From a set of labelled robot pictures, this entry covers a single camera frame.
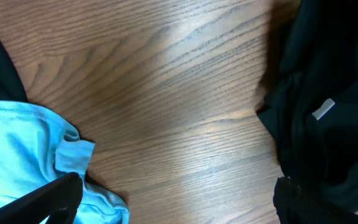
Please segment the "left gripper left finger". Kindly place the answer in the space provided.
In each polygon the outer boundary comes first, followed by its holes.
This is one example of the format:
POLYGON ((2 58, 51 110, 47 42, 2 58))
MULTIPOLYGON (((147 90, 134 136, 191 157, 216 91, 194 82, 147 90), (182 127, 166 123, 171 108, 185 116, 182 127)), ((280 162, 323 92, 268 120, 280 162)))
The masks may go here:
POLYGON ((70 172, 0 208, 1 223, 72 224, 83 197, 79 174, 70 172))

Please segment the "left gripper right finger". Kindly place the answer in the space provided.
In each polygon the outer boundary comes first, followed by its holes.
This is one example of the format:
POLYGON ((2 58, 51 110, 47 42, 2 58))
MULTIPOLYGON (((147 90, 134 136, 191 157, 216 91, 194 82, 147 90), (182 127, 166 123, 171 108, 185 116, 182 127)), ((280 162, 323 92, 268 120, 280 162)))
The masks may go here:
POLYGON ((273 205, 281 224, 358 224, 358 215, 301 188, 287 177, 277 179, 273 205))

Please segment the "black t-shirt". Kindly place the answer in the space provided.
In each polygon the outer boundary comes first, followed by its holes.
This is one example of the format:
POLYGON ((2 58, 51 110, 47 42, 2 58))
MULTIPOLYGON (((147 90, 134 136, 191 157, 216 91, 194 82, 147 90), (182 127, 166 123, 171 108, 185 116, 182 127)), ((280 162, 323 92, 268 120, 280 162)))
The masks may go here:
POLYGON ((358 0, 300 3, 259 119, 283 174, 358 211, 358 0))

